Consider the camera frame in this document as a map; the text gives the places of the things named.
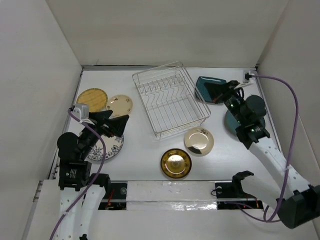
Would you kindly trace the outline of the dark teal square plate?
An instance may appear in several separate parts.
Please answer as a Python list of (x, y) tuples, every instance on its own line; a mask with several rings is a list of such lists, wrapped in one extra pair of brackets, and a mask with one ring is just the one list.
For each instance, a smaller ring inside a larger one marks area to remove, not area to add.
[(227, 81), (221, 78), (214, 78), (208, 76), (199, 76), (195, 84), (197, 90), (194, 91), (195, 98), (201, 100), (199, 94), (201, 94), (203, 100), (211, 105), (217, 105), (214, 99), (217, 97), (221, 90), (220, 85), (226, 84)]

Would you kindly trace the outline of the teal round blossom plate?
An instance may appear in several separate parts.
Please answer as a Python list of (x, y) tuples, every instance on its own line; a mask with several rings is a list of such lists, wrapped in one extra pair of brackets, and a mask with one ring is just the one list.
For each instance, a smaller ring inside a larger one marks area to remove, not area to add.
[(227, 110), (224, 115), (224, 125), (232, 135), (237, 136), (236, 129), (240, 126), (240, 124), (229, 110)]

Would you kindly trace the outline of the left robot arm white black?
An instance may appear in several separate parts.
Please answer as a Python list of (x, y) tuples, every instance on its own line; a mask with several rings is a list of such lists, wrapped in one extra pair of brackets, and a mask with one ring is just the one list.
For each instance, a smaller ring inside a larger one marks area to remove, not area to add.
[(100, 203), (112, 189), (109, 175), (101, 173), (101, 168), (91, 173), (92, 164), (86, 158), (97, 142), (102, 143), (105, 157), (107, 146), (102, 137), (121, 137), (129, 115), (111, 117), (111, 110), (88, 112), (75, 105), (67, 112), (84, 128), (80, 135), (65, 132), (57, 140), (59, 219), (49, 238), (88, 240)]

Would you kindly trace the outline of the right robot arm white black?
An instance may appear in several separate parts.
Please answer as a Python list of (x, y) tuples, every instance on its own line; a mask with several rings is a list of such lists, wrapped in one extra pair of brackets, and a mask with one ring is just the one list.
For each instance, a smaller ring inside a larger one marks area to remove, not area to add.
[(272, 187), (250, 171), (233, 176), (231, 191), (237, 197), (252, 195), (274, 210), (273, 214), (289, 229), (320, 216), (320, 187), (311, 185), (289, 163), (262, 125), (267, 114), (265, 101), (258, 95), (242, 97), (236, 80), (224, 84), (206, 82), (213, 103), (223, 103), (238, 122), (238, 140), (263, 164), (276, 182)]

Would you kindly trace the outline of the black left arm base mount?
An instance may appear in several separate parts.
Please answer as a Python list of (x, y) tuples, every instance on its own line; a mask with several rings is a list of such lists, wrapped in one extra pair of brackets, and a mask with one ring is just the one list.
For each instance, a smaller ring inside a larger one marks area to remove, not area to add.
[(127, 209), (127, 181), (112, 181), (108, 192), (99, 204), (99, 210), (119, 211)]

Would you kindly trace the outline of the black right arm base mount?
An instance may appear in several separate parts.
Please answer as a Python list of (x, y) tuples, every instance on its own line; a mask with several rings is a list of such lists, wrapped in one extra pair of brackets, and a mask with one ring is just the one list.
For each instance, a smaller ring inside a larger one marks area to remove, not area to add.
[(218, 210), (246, 210), (260, 209), (263, 210), (263, 203), (257, 200), (253, 195), (243, 191), (241, 180), (245, 177), (253, 176), (250, 171), (236, 173), (231, 181), (216, 182), (211, 191), (211, 195), (216, 197)]

